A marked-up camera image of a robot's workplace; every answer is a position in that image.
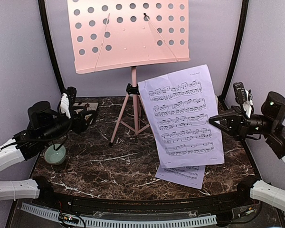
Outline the pink music stand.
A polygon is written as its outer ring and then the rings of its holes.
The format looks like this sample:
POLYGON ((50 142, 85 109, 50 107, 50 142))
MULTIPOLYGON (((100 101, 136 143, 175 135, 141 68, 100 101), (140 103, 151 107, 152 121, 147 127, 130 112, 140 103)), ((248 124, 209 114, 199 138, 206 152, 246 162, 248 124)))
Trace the pink music stand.
POLYGON ((69 0, 68 19, 77 74, 131 68, 135 134, 142 98, 137 67, 189 61, 187 0, 69 0))

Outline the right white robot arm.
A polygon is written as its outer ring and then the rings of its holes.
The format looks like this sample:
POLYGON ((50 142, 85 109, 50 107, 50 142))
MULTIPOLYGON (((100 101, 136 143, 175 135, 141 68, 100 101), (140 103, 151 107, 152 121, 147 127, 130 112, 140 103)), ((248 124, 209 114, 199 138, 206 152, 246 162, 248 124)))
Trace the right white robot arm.
POLYGON ((243 206, 256 199, 285 212, 285 105, 264 104, 261 114, 247 114, 233 106, 209 122, 235 139, 247 142, 260 177, 248 177, 238 185, 233 202, 243 206))

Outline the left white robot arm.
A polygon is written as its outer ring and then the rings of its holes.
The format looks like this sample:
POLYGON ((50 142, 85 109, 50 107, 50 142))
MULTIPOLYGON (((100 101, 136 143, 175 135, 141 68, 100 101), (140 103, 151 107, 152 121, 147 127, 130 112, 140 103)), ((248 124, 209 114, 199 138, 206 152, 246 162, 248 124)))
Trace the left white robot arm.
POLYGON ((57 195, 52 193, 52 184, 45 177, 29 177, 32 167, 28 163, 51 141, 69 131, 85 131, 94 115, 94 111, 72 111, 70 117, 48 111, 29 113, 27 129, 0 146, 0 201, 39 198, 47 207, 54 207, 57 195))

